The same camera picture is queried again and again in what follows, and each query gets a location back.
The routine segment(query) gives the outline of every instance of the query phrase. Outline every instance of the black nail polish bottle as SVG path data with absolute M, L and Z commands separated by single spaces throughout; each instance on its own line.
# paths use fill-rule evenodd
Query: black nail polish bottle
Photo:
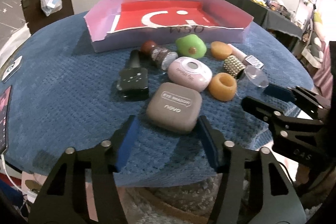
M 117 89 L 120 95 L 128 101 L 141 101 L 149 97 L 148 72 L 140 67 L 138 50 L 132 50 L 128 68 L 119 72 Z

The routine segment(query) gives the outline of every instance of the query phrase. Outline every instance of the taupe square case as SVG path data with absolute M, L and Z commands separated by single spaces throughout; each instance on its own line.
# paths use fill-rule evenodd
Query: taupe square case
M 174 83 L 163 83 L 151 99 L 146 114 L 159 127 L 187 134 L 196 125 L 202 97 L 196 91 Z

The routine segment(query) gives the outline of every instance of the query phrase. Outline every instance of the table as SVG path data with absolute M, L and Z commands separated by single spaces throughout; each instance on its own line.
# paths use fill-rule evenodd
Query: table
M 303 30 L 283 15 L 251 0 L 226 0 L 254 17 L 253 21 L 265 30 L 279 31 L 301 39 Z
M 214 175 L 196 134 L 180 136 L 155 127 L 145 115 L 149 100 L 123 102 L 117 96 L 118 72 L 130 49 L 94 53 L 84 15 L 44 27 L 15 54 L 14 59 L 23 55 L 22 66 L 0 84 L 0 91 L 12 85 L 6 160 L 26 172 L 47 175 L 67 147 L 93 147 L 135 114 L 140 119 L 140 133 L 127 165 L 115 174 L 117 186 L 168 187 Z M 245 43 L 235 46 L 259 58 L 271 82 L 313 87 L 295 57 L 257 24 L 252 22 Z M 167 47 L 176 48 L 174 44 Z M 200 61 L 214 74 L 222 71 L 222 62 L 212 58 L 210 51 Z M 168 77 L 152 66 L 146 67 L 152 96 Z M 252 149 L 271 140 L 267 124 L 244 112 L 239 98 L 223 103 L 207 90 L 201 95 L 201 115 L 206 115 L 225 138 Z M 260 99 L 283 108 L 288 115 L 299 112 L 292 104 L 265 95 Z

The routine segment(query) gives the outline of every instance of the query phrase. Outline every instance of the smartphone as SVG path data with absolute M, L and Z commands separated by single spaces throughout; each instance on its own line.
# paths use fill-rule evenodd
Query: smartphone
M 8 87 L 0 96 L 0 155 L 4 154 L 8 148 L 7 115 L 11 88 L 12 86 Z
M 17 72 L 17 70 L 21 67 L 22 56 L 16 59 L 4 72 L 2 76 L 2 82 L 6 83 L 11 76 Z

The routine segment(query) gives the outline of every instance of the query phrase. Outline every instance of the white charging cable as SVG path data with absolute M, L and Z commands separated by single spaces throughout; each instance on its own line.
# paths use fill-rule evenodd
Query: white charging cable
M 9 181 L 14 185 L 14 187 L 15 187 L 16 189 L 18 189 L 19 191 L 21 191 L 24 195 L 28 195 L 28 193 L 26 193 L 24 190 L 22 190 L 20 187 L 18 187 L 18 186 L 14 183 L 14 181 L 12 180 L 12 178 L 8 175 L 8 173 L 7 173 L 7 169 L 6 169 L 5 157 L 4 157 L 3 154 L 1 155 L 1 161 L 2 161 L 2 165 L 3 165 L 3 169 L 5 170 L 6 176 L 8 177 Z

